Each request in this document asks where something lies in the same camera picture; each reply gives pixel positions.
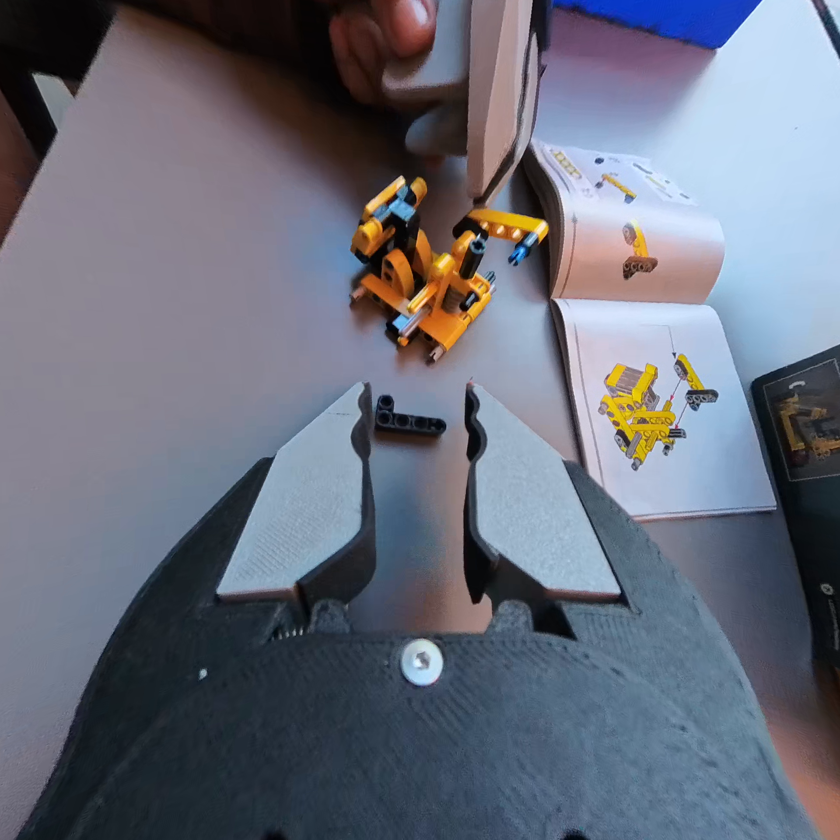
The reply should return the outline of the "person's left forearm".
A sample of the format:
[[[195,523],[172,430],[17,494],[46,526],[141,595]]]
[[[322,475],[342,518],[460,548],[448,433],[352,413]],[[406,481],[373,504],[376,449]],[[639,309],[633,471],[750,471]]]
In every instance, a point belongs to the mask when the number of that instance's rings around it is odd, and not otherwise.
[[[330,13],[313,1],[119,1],[241,53],[301,67],[330,63]]]

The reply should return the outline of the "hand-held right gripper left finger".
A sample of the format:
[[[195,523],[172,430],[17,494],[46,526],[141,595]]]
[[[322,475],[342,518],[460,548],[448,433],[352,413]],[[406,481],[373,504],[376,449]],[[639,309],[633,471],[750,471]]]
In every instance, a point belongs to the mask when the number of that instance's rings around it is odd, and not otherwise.
[[[223,602],[348,605],[375,572],[371,385],[358,382],[281,446],[216,589]]]

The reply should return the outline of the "black angled lego beam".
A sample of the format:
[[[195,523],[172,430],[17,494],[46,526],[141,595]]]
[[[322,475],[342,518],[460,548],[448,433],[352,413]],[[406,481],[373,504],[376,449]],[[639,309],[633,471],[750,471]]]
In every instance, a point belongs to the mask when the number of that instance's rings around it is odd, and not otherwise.
[[[440,417],[399,412],[393,396],[383,394],[374,407],[374,430],[416,438],[439,438],[447,431],[447,424]]]

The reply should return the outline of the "person's left hand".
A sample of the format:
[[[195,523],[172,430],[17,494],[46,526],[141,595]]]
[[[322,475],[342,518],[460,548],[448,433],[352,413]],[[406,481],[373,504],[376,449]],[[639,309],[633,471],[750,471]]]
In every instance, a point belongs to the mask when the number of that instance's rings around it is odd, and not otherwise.
[[[423,54],[434,42],[437,4],[431,1],[337,2],[330,5],[329,42],[339,78],[353,100],[385,107],[382,86],[392,60]]]

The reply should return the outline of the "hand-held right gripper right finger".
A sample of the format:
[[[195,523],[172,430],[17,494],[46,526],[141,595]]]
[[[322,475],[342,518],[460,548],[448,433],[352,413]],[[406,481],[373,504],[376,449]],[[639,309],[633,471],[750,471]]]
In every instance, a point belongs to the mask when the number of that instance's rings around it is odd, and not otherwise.
[[[465,388],[464,573],[497,606],[622,594],[561,454],[484,387]]]

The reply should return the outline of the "yellow lego beam assembly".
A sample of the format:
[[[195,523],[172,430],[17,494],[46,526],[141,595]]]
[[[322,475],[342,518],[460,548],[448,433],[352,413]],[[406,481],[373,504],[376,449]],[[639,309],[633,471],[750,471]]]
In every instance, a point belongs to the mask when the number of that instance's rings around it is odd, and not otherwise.
[[[503,212],[487,207],[473,208],[452,229],[453,238],[466,232],[477,237],[503,239],[513,243],[508,264],[520,266],[548,236],[548,222],[538,217]]]

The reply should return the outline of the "lego instruction booklet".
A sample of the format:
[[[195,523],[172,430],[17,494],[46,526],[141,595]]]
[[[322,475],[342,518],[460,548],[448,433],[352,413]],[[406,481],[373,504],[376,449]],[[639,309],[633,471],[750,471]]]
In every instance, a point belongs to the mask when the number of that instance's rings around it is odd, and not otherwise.
[[[776,500],[715,310],[718,220],[648,159],[534,139],[550,305],[583,467],[639,521]]]

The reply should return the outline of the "black lego set box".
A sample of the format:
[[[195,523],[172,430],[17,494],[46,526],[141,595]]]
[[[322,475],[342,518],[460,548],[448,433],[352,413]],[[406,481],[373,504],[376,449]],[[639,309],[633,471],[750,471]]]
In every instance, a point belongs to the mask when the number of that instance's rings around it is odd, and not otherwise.
[[[813,656],[839,670],[839,347],[757,378],[751,394],[801,577]]]

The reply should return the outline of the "blue plastic bin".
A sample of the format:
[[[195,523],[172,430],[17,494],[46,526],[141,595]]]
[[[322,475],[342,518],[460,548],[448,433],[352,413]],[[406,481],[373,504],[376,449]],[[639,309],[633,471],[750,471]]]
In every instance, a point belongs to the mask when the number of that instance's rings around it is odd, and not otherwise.
[[[719,49],[759,1],[552,1],[552,6],[685,42]]]

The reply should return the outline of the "yellow lego vehicle model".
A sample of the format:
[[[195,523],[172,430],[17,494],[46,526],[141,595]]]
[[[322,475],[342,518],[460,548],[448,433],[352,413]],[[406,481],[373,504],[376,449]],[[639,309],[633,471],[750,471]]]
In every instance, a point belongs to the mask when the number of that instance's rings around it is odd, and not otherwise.
[[[350,250],[363,272],[350,294],[352,303],[369,298],[387,317],[385,333],[405,347],[428,342],[435,364],[489,306],[495,276],[481,274],[488,232],[466,218],[449,251],[432,250],[419,213],[427,194],[421,177],[399,176],[365,206]]]

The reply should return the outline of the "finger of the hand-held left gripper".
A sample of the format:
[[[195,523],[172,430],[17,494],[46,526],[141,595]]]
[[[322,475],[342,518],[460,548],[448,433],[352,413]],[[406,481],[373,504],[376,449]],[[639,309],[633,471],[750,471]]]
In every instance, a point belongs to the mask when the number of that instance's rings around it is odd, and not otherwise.
[[[466,158],[474,204],[493,203],[529,147],[549,43],[549,2],[471,3]]]

